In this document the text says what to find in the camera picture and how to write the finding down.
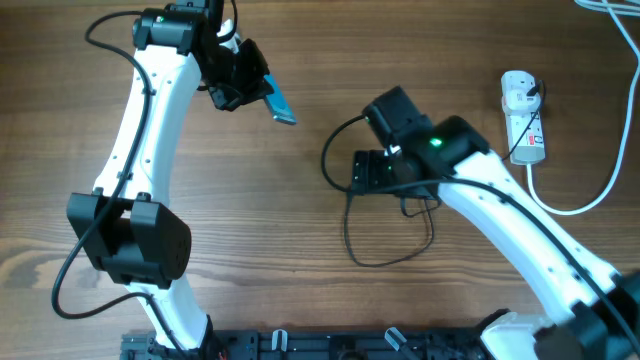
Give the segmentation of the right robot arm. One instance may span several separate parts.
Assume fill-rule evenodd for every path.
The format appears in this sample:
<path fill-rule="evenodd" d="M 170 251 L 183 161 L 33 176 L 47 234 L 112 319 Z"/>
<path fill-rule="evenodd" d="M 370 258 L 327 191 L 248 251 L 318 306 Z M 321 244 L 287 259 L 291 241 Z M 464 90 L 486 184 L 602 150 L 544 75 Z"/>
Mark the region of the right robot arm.
<path fill-rule="evenodd" d="M 389 156 L 354 169 L 356 194 L 429 196 L 469 220 L 515 267 L 545 313 L 507 312 L 480 335 L 495 359 L 626 359 L 639 351 L 639 275 L 577 242 L 464 119 L 434 125 L 396 86 L 362 111 Z"/>

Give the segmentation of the blue screen Galaxy smartphone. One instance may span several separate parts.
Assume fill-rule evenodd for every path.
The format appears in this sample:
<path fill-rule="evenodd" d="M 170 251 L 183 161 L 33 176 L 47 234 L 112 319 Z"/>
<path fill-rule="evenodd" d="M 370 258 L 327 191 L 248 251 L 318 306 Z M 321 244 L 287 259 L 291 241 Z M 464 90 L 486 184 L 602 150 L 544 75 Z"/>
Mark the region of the blue screen Galaxy smartphone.
<path fill-rule="evenodd" d="M 264 101 L 274 120 L 287 125 L 296 125 L 296 117 L 286 101 L 277 81 L 272 75 L 264 77 L 273 92 L 265 96 Z"/>

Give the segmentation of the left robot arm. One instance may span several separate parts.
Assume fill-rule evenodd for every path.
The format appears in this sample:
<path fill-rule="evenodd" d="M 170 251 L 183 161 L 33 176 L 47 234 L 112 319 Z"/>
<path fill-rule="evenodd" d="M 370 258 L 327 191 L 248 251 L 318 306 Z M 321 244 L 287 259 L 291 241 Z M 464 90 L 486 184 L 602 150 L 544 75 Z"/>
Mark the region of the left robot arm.
<path fill-rule="evenodd" d="M 190 229 L 169 207 L 192 97 L 204 91 L 221 111 L 263 101 L 276 121 L 296 121 L 256 43 L 223 11 L 220 1 L 178 1 L 133 13 L 134 73 L 114 147 L 91 192 L 69 199 L 74 252 L 123 285 L 153 324 L 142 345 L 123 350 L 126 359 L 228 355 L 185 274 Z"/>

